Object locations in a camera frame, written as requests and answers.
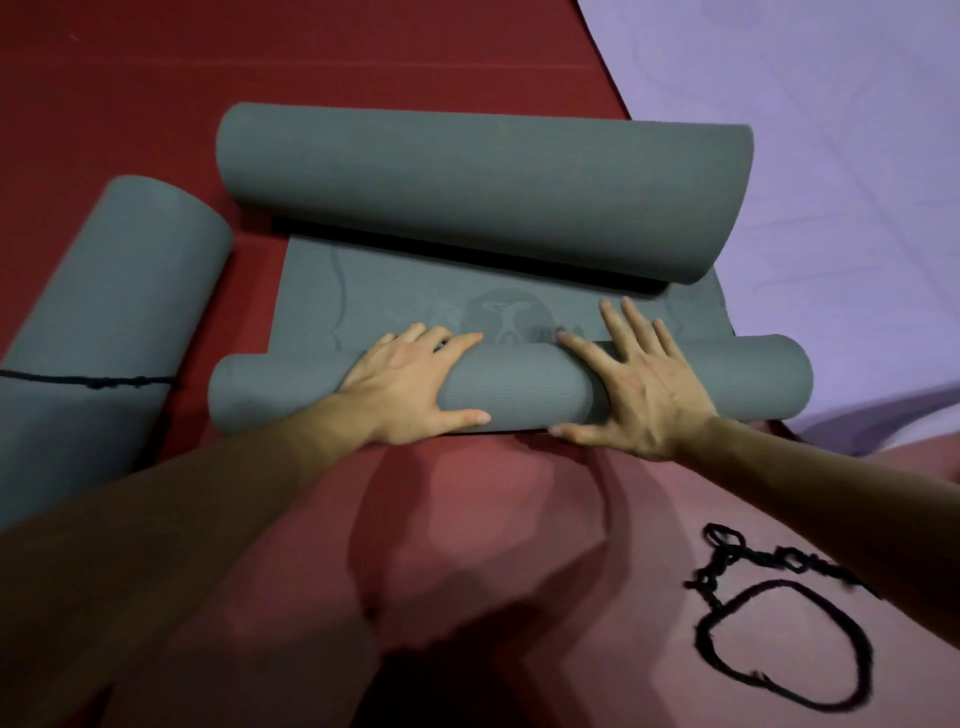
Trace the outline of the rolled grey yoga mat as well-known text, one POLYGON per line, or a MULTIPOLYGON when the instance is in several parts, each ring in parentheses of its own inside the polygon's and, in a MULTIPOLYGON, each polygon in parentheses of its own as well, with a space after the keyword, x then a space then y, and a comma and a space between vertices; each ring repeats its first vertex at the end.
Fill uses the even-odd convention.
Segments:
POLYGON ((170 184, 104 188, 0 361, 0 531, 136 465, 233 245, 170 184))

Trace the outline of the grey patterned yoga mat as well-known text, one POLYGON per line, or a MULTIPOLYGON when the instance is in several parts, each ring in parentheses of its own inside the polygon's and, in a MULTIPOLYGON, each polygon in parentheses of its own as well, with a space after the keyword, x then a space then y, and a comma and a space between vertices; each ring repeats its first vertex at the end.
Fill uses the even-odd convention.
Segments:
POLYGON ((379 335, 480 333, 438 394, 479 432, 599 423, 604 386, 558 329, 614 355, 598 303, 660 319, 719 413, 785 420, 813 391, 805 350, 732 324, 714 264, 755 151, 738 124, 238 103, 215 141, 225 190, 290 233, 264 354, 208 386, 248 431, 331 394, 379 335))

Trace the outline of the person's right forearm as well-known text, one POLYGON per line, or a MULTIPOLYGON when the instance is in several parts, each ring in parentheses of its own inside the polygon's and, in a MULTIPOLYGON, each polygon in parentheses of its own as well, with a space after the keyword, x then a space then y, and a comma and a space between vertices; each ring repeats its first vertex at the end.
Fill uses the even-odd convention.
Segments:
POLYGON ((960 650, 960 485, 716 416, 685 419, 671 432, 670 455, 960 650))

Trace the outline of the purple yoga mat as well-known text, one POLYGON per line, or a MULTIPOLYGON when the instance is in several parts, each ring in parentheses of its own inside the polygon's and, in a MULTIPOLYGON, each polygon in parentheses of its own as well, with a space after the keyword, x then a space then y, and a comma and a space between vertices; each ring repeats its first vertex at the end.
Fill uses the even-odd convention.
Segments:
POLYGON ((868 455, 960 404, 960 0, 576 0, 630 117, 743 123, 716 263, 814 371, 789 427, 868 455))

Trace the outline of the person's left forearm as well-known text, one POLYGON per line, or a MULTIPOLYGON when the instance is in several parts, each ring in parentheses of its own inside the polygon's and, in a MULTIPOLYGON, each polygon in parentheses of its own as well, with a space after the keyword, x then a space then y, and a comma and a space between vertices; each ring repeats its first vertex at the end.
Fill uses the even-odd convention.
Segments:
POLYGON ((0 533, 0 725, 47 728, 175 626, 377 430, 332 395, 0 533))

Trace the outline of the person's left hand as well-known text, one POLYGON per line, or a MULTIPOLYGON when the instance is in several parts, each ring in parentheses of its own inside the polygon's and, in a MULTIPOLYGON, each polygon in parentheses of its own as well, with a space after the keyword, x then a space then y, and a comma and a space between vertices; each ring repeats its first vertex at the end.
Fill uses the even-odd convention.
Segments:
POLYGON ((345 376, 337 398, 357 416, 367 443, 407 445, 449 433, 437 432, 438 396, 463 356, 483 340, 480 332, 455 335, 430 356, 417 354, 417 321, 396 334, 392 349, 363 353, 345 376))

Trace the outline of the person's right hand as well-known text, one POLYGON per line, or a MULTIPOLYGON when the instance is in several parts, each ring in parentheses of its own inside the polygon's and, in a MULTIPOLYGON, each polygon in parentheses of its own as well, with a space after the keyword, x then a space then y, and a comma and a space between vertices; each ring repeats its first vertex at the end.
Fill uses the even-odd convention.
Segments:
POLYGON ((639 343, 635 356, 609 354, 599 344, 567 330, 557 332, 558 343, 594 371, 609 401, 603 427, 603 445, 654 462, 696 465, 700 441, 718 419, 717 410, 687 358, 662 356, 653 328, 623 297, 618 310, 639 343))

